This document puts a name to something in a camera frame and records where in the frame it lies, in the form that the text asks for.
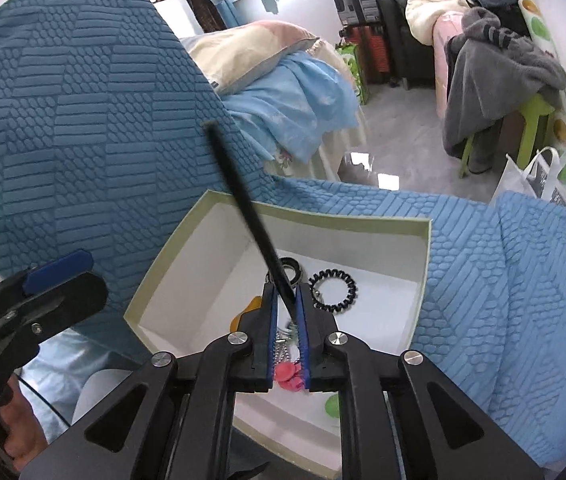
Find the green shopping bag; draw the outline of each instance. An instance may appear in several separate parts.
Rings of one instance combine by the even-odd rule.
[[[369,93],[367,91],[367,83],[365,83],[365,76],[363,74],[363,67],[359,58],[359,46],[353,43],[341,43],[336,45],[336,52],[338,52],[343,61],[348,65],[349,71],[352,73],[354,82],[356,83],[355,93],[359,98],[359,103],[364,105],[367,103]]]

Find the blue gripper pad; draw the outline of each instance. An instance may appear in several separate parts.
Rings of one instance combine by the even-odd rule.
[[[39,294],[91,270],[93,264],[92,254],[74,251],[28,273],[23,282],[23,292],[28,296]]]
[[[298,352],[301,357],[301,377],[303,377],[303,384],[305,389],[310,389],[310,345],[307,337],[307,325],[305,324],[305,312],[303,305],[303,295],[301,294],[300,287],[297,287],[297,294],[295,297],[297,306],[297,330],[298,330]]]
[[[274,354],[277,338],[277,316],[279,314],[279,293],[274,288],[272,293],[271,311],[269,314],[269,346],[268,346],[268,383],[272,387],[274,382]]]

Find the bed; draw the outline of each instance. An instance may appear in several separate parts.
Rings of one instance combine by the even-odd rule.
[[[181,42],[269,173],[338,182],[343,156],[365,146],[367,124],[351,72],[331,44],[309,31],[262,20]],[[301,67],[309,72],[298,73]],[[300,113],[303,106],[307,113]]]

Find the pillow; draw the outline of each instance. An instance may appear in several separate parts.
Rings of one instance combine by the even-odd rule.
[[[235,94],[271,72],[282,57],[318,37],[291,23],[263,20],[185,38],[181,43],[218,95]]]

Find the open cardboard box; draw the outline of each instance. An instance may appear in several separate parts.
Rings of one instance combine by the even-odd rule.
[[[336,314],[340,330],[376,350],[408,348],[419,317],[429,258],[428,219],[333,216],[256,204],[279,256],[305,271],[339,268],[358,296]],[[177,357],[202,351],[263,291],[267,269],[230,195],[208,191],[187,214],[139,286],[125,319],[153,351]],[[345,285],[321,286],[326,302]],[[279,326],[287,312],[279,305]],[[332,394],[237,394],[234,426],[286,460],[326,478],[341,466],[339,422],[325,412]]]

